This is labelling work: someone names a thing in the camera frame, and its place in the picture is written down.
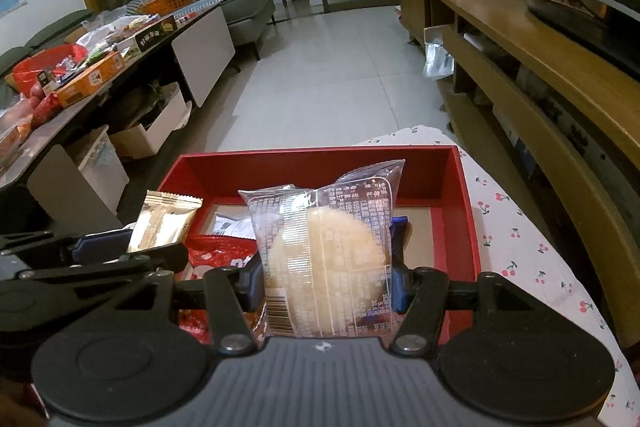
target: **snack package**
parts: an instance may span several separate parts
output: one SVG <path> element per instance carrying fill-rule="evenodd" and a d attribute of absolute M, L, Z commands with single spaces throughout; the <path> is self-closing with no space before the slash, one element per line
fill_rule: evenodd
<path fill-rule="evenodd" d="M 224 235 L 188 235 L 184 242 L 189 250 L 189 266 L 180 279 L 202 279 L 204 274 L 220 266 L 245 266 L 258 246 L 253 239 L 241 239 Z M 264 339 L 266 308 L 263 304 L 254 313 L 245 313 L 244 318 L 252 328 L 258 343 Z M 205 310 L 180 310 L 178 324 L 191 333 L 200 343 L 210 344 L 209 324 Z"/>
<path fill-rule="evenodd" d="M 389 224 L 404 160 L 348 172 L 315 190 L 240 191 L 251 212 L 275 335 L 385 336 Z"/>
<path fill-rule="evenodd" d="M 200 198 L 148 190 L 127 251 L 135 252 L 183 241 L 196 210 L 201 206 Z"/>

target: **red tray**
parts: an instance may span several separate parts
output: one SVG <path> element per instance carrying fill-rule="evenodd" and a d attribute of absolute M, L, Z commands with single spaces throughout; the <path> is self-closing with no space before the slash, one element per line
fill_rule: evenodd
<path fill-rule="evenodd" d="M 203 198 L 191 230 L 212 204 L 244 204 L 238 190 L 294 184 L 330 185 L 353 169 L 404 158 L 396 206 L 431 207 L 434 267 L 459 281 L 476 280 L 480 256 L 458 148 L 444 145 L 343 147 L 183 155 L 159 190 Z M 471 325 L 467 311 L 447 312 L 441 341 Z"/>

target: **tiled floor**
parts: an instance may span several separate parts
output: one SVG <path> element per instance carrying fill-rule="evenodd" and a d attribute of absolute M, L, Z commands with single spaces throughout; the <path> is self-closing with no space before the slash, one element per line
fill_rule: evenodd
<path fill-rule="evenodd" d="M 187 152 L 346 146 L 424 124 L 446 131 L 424 54 L 392 7 L 268 26 L 262 60 L 227 69 L 191 123 Z"/>

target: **white lace cloth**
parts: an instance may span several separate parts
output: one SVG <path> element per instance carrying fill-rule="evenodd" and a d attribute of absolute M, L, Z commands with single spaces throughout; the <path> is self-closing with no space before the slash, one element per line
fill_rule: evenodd
<path fill-rule="evenodd" d="M 440 130 L 418 125 L 358 145 L 455 144 Z M 462 148 L 460 160 L 471 199 L 482 270 L 502 273 L 603 343 L 614 360 L 616 378 L 598 418 L 607 427 L 640 426 L 640 390 L 613 333 L 584 286 L 509 195 Z"/>

